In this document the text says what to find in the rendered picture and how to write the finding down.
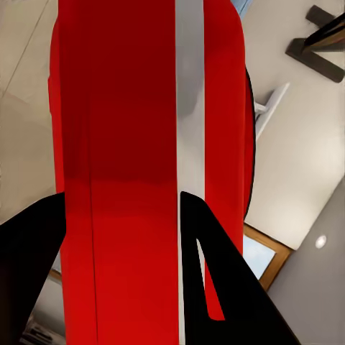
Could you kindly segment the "radio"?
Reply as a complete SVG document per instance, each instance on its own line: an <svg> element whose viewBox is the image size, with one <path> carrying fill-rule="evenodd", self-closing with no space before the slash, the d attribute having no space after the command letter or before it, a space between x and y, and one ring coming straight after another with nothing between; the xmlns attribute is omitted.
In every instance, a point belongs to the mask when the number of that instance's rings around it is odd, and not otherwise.
<svg viewBox="0 0 345 345"><path fill-rule="evenodd" d="M66 345L185 345L181 191L243 256L256 119L230 0L58 0L47 79ZM208 316L225 321L197 239Z"/></svg>

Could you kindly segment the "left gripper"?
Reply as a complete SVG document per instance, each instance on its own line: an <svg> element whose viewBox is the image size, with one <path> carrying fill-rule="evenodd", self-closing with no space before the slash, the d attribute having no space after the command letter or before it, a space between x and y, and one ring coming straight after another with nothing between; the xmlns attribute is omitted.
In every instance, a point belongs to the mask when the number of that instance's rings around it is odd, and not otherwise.
<svg viewBox="0 0 345 345"><path fill-rule="evenodd" d="M317 32L305 38L301 54L331 45L339 40L345 40L345 13L341 14L327 22L325 27L321 27Z"/></svg>

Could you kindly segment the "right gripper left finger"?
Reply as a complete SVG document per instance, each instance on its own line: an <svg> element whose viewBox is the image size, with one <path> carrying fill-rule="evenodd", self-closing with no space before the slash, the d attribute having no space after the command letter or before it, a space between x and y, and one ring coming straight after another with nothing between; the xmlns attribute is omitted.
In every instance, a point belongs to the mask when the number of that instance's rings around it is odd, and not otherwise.
<svg viewBox="0 0 345 345"><path fill-rule="evenodd" d="M65 192L0 225L0 345L17 345L65 238Z"/></svg>

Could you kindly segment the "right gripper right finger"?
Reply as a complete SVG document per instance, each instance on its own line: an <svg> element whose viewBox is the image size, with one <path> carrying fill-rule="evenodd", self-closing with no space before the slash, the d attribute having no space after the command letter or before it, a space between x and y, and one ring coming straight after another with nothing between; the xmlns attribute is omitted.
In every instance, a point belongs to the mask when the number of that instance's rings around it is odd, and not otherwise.
<svg viewBox="0 0 345 345"><path fill-rule="evenodd" d="M301 345L207 203L181 191L185 345ZM197 239L225 321L208 316Z"/></svg>

